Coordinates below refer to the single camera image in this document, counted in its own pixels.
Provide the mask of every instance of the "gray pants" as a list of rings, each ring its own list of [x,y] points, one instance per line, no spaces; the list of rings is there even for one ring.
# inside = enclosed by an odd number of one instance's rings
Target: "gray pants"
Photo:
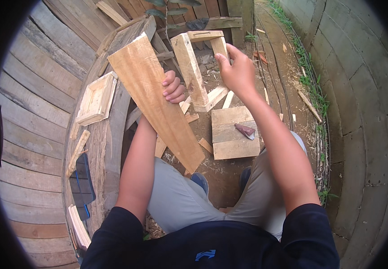
[[[296,133],[292,134],[306,153],[302,139]],[[286,217],[282,193],[273,177],[265,149],[255,158],[242,196],[228,213],[213,207],[195,182],[162,159],[155,158],[154,187],[148,211],[166,233],[194,223],[236,220],[260,226],[277,239],[281,238]]]

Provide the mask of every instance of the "person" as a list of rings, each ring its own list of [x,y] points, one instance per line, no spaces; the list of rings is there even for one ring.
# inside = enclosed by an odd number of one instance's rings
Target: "person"
[[[89,268],[339,268],[326,212],[320,206],[303,142],[256,91],[255,67],[227,44],[215,58],[225,85],[251,112],[265,143],[240,176],[242,195],[220,212],[207,180],[184,178],[155,158],[157,133],[142,116],[121,173],[115,207],[92,237]],[[163,82],[166,100],[185,99],[175,72]],[[146,210],[167,233],[143,241]]]

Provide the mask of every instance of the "shoe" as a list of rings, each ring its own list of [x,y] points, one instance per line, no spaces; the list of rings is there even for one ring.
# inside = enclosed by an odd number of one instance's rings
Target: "shoe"
[[[190,179],[203,189],[203,191],[206,193],[206,196],[209,195],[209,184],[207,183],[206,177],[198,172],[195,172],[192,174]]]
[[[239,177],[239,188],[240,188],[241,194],[242,192],[244,192],[244,189],[246,187],[246,184],[248,183],[248,179],[250,176],[251,176],[251,166],[248,166],[242,171]]]

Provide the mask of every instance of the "small wooden box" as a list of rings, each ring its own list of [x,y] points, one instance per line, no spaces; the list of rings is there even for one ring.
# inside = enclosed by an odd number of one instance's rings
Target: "small wooden box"
[[[117,78],[118,75],[112,71],[86,87],[76,123],[87,126],[109,117]]]
[[[254,128],[254,140],[239,132],[234,126],[235,123]],[[257,125],[246,106],[212,110],[212,144],[215,160],[260,154]]]

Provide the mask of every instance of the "dirt ground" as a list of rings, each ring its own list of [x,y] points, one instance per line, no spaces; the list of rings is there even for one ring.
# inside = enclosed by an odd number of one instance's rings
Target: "dirt ground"
[[[299,83],[301,71],[297,65],[297,58],[293,51],[291,40],[287,39],[286,34],[288,33],[283,30],[285,29],[284,25],[278,22],[276,18],[276,20],[273,19],[270,15],[272,14],[270,10],[268,11],[268,14],[262,8],[257,7],[256,9],[256,28],[267,31],[268,38],[266,34],[257,32],[256,35],[259,36],[258,49],[256,49],[255,43],[245,42],[245,49],[242,51],[253,59],[256,66],[257,91],[264,96],[266,88],[262,78],[265,77],[270,106],[277,115],[279,115],[279,113],[283,114],[283,122],[290,130],[290,120],[293,120],[291,114],[296,115],[296,121],[293,122],[293,131],[296,132],[305,143],[312,169],[315,171],[315,118],[297,94],[297,91],[303,88]],[[283,44],[287,48],[286,52],[283,50]],[[264,73],[261,72],[259,60],[256,57],[253,57],[253,51],[255,50],[265,52],[269,65],[262,65]],[[202,50],[195,48],[194,52],[202,73],[203,81],[205,82],[206,90],[207,92],[210,92],[222,83],[216,60],[213,58],[213,51],[207,46],[203,46]],[[224,100],[225,98],[223,98],[213,109],[221,109]],[[234,96],[230,107],[242,105],[243,103],[237,96]],[[211,111],[208,113],[199,113],[194,111],[191,106],[188,112],[190,114],[198,113],[200,117],[198,120],[190,123],[197,140],[199,141],[204,137],[208,143],[212,144]],[[198,167],[197,172],[202,173],[209,182],[209,200],[216,208],[233,207],[240,197],[238,185],[240,173],[245,167],[252,164],[253,158],[216,161],[213,159],[213,155],[203,147],[202,150],[206,158]],[[177,159],[173,158],[173,154],[169,149],[166,149],[162,159],[173,165],[182,175],[184,174],[185,168],[177,161]],[[150,238],[158,238],[165,234],[152,218],[149,217],[147,223]]]

